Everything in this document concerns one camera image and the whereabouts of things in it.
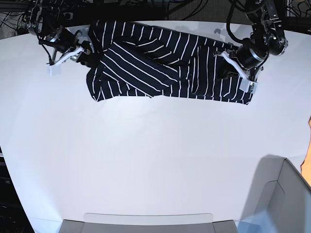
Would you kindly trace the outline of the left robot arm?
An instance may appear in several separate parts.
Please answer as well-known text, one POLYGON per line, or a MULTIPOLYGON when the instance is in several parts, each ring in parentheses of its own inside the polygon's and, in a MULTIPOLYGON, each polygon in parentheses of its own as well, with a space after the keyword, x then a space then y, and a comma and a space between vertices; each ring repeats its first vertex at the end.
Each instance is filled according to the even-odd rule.
POLYGON ((238 0, 231 0, 230 3, 226 31, 229 37, 241 46, 226 52, 214 53, 214 56, 222 56, 225 59, 218 69, 217 78, 225 80, 239 76, 255 82, 268 57, 282 55, 288 46, 282 21, 273 0, 247 0, 245 4, 238 0), (230 28, 236 9, 245 13, 252 22, 253 32, 249 38, 237 38, 230 28))

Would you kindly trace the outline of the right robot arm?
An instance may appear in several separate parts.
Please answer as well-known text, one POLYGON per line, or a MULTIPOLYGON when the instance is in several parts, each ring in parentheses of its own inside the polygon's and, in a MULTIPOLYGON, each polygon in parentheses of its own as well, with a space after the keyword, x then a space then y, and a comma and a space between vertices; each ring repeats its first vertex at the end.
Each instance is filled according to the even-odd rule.
POLYGON ((38 43, 47 51, 48 67, 54 70, 67 60, 72 60, 87 67, 97 66, 99 56, 96 54, 88 29, 70 31, 70 24, 77 23, 79 10, 89 9, 90 2, 83 0, 33 0, 26 14, 26 28, 35 35, 38 43))

